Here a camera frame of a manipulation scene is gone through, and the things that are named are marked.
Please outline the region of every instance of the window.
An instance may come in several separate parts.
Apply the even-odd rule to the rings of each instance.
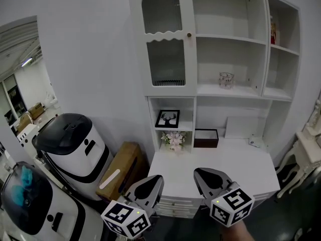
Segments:
[[[182,30],[180,0],[142,0],[145,32]]]
[[[13,75],[0,85],[0,110],[10,126],[27,111]]]

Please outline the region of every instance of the marker cube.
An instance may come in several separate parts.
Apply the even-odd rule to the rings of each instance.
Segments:
[[[236,188],[211,201],[210,217],[220,224],[230,227],[250,214],[254,197]]]
[[[112,200],[101,215],[108,228],[134,239],[150,226],[144,210]]]

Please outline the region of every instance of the brown box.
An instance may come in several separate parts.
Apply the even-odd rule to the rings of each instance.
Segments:
[[[34,106],[32,106],[29,110],[30,116],[32,119],[38,118],[45,110],[42,107],[41,103],[37,102]]]
[[[120,172],[103,189],[100,189],[100,185],[117,170]],[[133,183],[147,177],[148,171],[149,166],[141,153],[139,144],[124,142],[100,180],[96,193],[107,200],[117,200]]]
[[[29,124],[32,124],[31,119],[29,118],[28,114],[25,112],[21,117],[20,117],[20,122],[19,125],[17,126],[17,135],[25,129],[26,126]]]

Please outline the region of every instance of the white robot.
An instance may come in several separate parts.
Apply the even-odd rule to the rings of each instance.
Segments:
[[[95,191],[113,156],[88,117],[63,113],[46,123],[32,144],[70,191],[101,201]]]
[[[17,163],[1,190],[5,211],[23,232],[41,241],[99,241],[106,228],[98,212],[69,196],[44,173]]]

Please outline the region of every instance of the pink flowers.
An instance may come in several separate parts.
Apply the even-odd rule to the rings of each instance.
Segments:
[[[183,143],[185,142],[186,133],[180,131],[163,132],[161,139],[170,145],[170,149],[179,152],[182,150]]]

